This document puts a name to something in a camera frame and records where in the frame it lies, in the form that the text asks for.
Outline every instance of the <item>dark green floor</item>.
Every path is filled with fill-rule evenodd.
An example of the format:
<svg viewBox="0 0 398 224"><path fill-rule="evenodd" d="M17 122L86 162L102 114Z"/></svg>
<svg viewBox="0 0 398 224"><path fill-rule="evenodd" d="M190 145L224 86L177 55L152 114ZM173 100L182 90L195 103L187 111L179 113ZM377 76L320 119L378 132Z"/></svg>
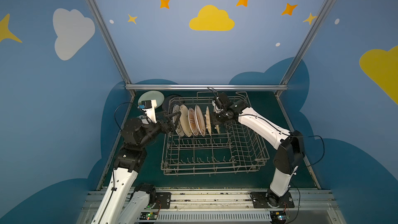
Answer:
<svg viewBox="0 0 398 224"><path fill-rule="evenodd" d="M134 103L137 104L138 98L144 91L138 91ZM179 94L182 97L194 97L196 92L193 91L162 91L165 97L171 94ZM248 92L248 96L252 107L262 116L271 120L275 124L288 129L286 120L276 101L273 92ZM135 107L131 108L129 118L137 117L141 112ZM120 139L117 151L122 146L123 138ZM133 185L139 183L150 183L157 187L203 187L203 188L268 188L274 172L275 166L272 158L276 150L268 143L267 149L270 159L266 165L262 166L257 172L239 172L239 173L223 173L206 175L164 175L160 169L162 161L162 152L164 144L164 134L157 137L154 144L147 146L147 157L142 169ZM103 185L109 184L111 173L108 172ZM299 188L315 188L314 182L308 172L303 169L293 177L293 182Z"/></svg>

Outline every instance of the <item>ceramic plate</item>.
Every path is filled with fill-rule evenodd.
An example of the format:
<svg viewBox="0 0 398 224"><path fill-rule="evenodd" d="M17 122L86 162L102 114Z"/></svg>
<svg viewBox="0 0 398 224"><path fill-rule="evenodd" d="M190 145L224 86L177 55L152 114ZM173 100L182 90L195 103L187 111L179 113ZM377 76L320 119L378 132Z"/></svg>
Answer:
<svg viewBox="0 0 398 224"><path fill-rule="evenodd" d="M211 123L210 123L210 111L209 107L206 107L206 128L209 131L209 134L211 136Z"/></svg>
<svg viewBox="0 0 398 224"><path fill-rule="evenodd" d="M143 93L138 99L138 103L142 101L156 100L156 108L160 107L164 101L164 95L159 91L148 91Z"/></svg>
<svg viewBox="0 0 398 224"><path fill-rule="evenodd" d="M192 107L188 110L188 118L189 118L189 125L191 126L192 133L195 136L198 136L199 129L195 123L195 110Z"/></svg>
<svg viewBox="0 0 398 224"><path fill-rule="evenodd" d="M206 125L203 118L202 110L198 105L195 106L195 124L199 129L200 134L204 137L206 136Z"/></svg>
<svg viewBox="0 0 398 224"><path fill-rule="evenodd" d="M175 106L173 107L173 113L178 112L179 110L180 110L180 106L179 106L179 105L175 105ZM177 116L173 116L173 123L176 122L176 119L177 119ZM176 131L177 131L178 136L184 137L184 132L182 131L181 123L180 123L180 122L178 122L178 124L177 124Z"/></svg>
<svg viewBox="0 0 398 224"><path fill-rule="evenodd" d="M184 132L185 136L190 137L192 136L192 130L189 124L189 117L188 117L188 108L185 105L180 106L180 124L182 131Z"/></svg>

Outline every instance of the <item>white cloud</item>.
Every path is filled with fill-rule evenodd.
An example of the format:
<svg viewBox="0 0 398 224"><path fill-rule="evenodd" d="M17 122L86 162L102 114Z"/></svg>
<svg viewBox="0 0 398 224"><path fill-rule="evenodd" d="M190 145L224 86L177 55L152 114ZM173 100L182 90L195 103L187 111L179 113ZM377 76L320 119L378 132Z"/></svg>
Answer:
<svg viewBox="0 0 398 224"><path fill-rule="evenodd" d="M55 33L55 52L61 60L69 60L96 30L94 22L78 10L57 9L52 17Z"/></svg>

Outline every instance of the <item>dish rack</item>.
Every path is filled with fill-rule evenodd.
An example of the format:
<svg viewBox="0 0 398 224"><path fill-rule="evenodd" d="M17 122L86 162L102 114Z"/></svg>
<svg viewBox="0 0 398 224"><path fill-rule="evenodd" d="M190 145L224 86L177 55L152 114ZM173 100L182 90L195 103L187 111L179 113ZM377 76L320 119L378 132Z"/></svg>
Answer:
<svg viewBox="0 0 398 224"><path fill-rule="evenodd" d="M213 111L212 92L197 92L196 97L179 97L170 100L168 112L175 104L187 108L198 105L202 112L209 107ZM232 102L250 100L246 92L229 96ZM172 132L164 138L161 169L165 175L197 175L217 173L256 172L269 159L266 141L252 129L234 121L220 126L220 134L214 125L212 134L180 137Z"/></svg>

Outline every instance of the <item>aluminum frame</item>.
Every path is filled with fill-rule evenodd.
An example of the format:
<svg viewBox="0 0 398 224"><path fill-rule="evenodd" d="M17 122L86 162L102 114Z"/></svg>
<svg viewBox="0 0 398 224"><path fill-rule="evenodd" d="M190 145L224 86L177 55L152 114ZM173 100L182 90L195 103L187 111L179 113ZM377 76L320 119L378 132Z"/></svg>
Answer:
<svg viewBox="0 0 398 224"><path fill-rule="evenodd" d="M315 18L315 22L311 25L310 29L307 32L303 42L301 43L300 48L298 49L295 57L290 63L285 75L283 76L280 84L287 85L293 73L295 72L297 66L301 62L308 48L310 47L312 41L314 40L316 34L320 30L323 22L325 21L327 15L329 14L331 8L333 7L336 0L325 0L322 4L320 10L318 11L317 17ZM278 90L275 95L278 98L281 95L282 91Z"/></svg>
<svg viewBox="0 0 398 224"><path fill-rule="evenodd" d="M284 91L287 85L220 85L220 84L126 84L127 90L178 90L200 91L208 87L223 91Z"/></svg>
<svg viewBox="0 0 398 224"><path fill-rule="evenodd" d="M102 17L101 11L100 11L96 1L95 0L86 0L86 3L96 21L96 23L97 23L99 30L101 31L101 34L105 40L106 46L108 47L109 51L111 52L113 60L115 61L116 66L119 69L123 80L125 81L126 84L131 84L129 74L127 73L126 67L124 66L124 63L119 55L119 52L117 51L116 45L113 42L111 34L109 33L109 30L105 24L105 21Z"/></svg>

